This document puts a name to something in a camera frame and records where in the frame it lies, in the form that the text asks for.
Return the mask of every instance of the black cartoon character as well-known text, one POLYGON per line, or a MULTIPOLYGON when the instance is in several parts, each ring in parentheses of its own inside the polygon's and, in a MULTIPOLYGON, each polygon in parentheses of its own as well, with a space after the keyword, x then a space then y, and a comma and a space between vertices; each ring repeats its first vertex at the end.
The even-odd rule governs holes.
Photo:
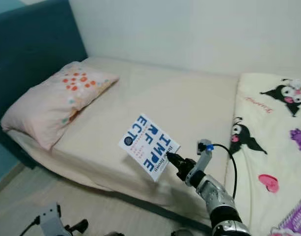
POLYGON ((301 105, 301 82, 299 80, 282 79, 282 81, 290 81, 288 85, 279 85, 275 89, 261 92, 286 104, 293 117, 299 111, 301 105))
POLYGON ((252 150, 262 151, 267 154, 267 152, 259 146, 256 140, 250 136, 249 129, 245 125, 239 124, 242 120, 241 117, 237 117, 233 124, 230 152, 234 154, 241 149, 242 144, 246 144, 248 148, 252 150))

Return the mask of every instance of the black wire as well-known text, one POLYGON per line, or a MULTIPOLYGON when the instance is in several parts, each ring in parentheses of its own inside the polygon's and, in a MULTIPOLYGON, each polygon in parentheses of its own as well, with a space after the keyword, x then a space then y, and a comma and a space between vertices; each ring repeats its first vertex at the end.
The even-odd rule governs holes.
POLYGON ((19 235, 19 236, 23 236, 32 226, 34 226, 34 225, 39 225, 40 224, 40 217, 39 216, 37 216, 36 218, 35 218, 35 220, 34 221, 32 221, 31 222, 31 224, 30 225, 28 225, 25 229, 24 229, 24 231, 19 235))
POLYGON ((235 164, 235 160, 234 160, 232 154, 230 153, 229 149, 227 149, 226 146, 221 145, 221 144, 212 144, 212 145, 216 146, 216 147, 221 147, 221 148, 225 149, 228 152, 228 154, 230 156, 230 159, 233 162, 233 167, 234 167, 234 189, 233 189, 233 195, 232 195, 232 197, 233 197, 233 199, 235 199, 235 194, 236 194, 236 191, 237 191, 237 178, 238 178, 238 170, 237 170, 237 166, 235 164))

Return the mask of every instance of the upholstered headboard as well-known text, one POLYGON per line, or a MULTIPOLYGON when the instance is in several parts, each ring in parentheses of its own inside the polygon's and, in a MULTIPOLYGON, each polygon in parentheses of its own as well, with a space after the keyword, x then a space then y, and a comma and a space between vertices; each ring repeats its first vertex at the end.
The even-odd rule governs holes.
MULTIPOLYGON (((86 57, 68 0, 47 0, 0 14, 0 119, 30 87, 86 57)), ((1 127, 0 143, 24 164, 34 165, 1 127)))

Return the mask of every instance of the pink pillowcase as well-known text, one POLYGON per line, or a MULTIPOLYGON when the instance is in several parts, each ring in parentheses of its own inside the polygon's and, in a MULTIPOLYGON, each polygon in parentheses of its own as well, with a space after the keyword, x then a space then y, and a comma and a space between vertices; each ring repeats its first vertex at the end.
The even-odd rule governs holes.
POLYGON ((4 114, 4 131, 29 134, 46 150, 60 139, 77 111, 87 106, 119 77, 72 62, 30 88, 4 114))

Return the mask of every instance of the bed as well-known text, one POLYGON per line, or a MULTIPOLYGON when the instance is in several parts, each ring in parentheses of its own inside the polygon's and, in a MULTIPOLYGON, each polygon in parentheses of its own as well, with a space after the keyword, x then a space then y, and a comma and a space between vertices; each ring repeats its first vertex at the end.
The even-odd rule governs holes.
MULTIPOLYGON (((197 160, 196 142, 202 138, 229 145, 237 78, 86 57, 68 1, 1 14, 0 119, 29 87, 72 61, 117 74, 120 80, 77 116, 51 151, 24 133, 6 134, 1 127, 0 143, 31 166, 36 161, 77 183, 130 195, 208 224, 204 203, 177 178, 174 167, 168 166, 154 182, 117 144, 145 113, 181 144, 183 157, 197 160), (158 94, 164 94, 164 102, 158 94)), ((216 150, 206 172, 224 183, 227 161, 226 153, 216 150)))

